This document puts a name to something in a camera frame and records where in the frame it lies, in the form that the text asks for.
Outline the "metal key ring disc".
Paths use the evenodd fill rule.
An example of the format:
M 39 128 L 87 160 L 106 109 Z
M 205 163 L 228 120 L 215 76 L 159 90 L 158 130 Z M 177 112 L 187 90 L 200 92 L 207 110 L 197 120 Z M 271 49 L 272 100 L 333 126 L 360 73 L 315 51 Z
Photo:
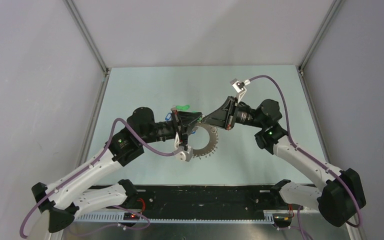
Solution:
M 211 126 L 208 124 L 202 123 L 202 125 L 198 126 L 198 128 L 204 129 L 209 136 L 208 143 L 199 149 L 193 149 L 193 158 L 202 158 L 207 157 L 213 154 L 217 148 L 219 136 L 218 129 L 215 126 Z

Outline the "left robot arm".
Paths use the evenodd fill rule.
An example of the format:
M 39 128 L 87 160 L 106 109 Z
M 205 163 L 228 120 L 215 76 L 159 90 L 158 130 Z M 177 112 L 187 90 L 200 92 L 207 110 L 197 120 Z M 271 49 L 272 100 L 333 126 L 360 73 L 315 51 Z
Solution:
M 162 157 L 175 156 L 181 161 L 194 157 L 188 138 L 200 123 L 202 113 L 173 109 L 170 114 L 170 121 L 156 122 L 149 107 L 139 107 L 127 119 L 115 119 L 108 141 L 96 155 L 52 184 L 35 184 L 31 188 L 35 207 L 47 216 L 47 232 L 62 231 L 81 215 L 98 209 L 136 206 L 137 190 L 128 179 L 101 190 L 87 190 L 138 158 L 145 149 Z

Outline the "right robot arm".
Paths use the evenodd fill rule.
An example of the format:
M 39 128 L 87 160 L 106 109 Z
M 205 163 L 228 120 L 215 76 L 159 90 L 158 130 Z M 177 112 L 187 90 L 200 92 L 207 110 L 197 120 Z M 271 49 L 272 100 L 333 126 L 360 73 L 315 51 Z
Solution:
M 360 175 L 352 168 L 342 170 L 316 159 L 282 128 L 281 118 L 280 105 L 275 100 L 265 99 L 254 109 L 229 96 L 222 106 L 203 117 L 202 122 L 225 130 L 231 130 L 235 124 L 259 128 L 254 135 L 257 146 L 283 159 L 313 183 L 313 187 L 291 180 L 277 183 L 270 195 L 275 208 L 301 205 L 319 211 L 335 227 L 350 224 L 350 219 L 360 216 L 367 203 Z

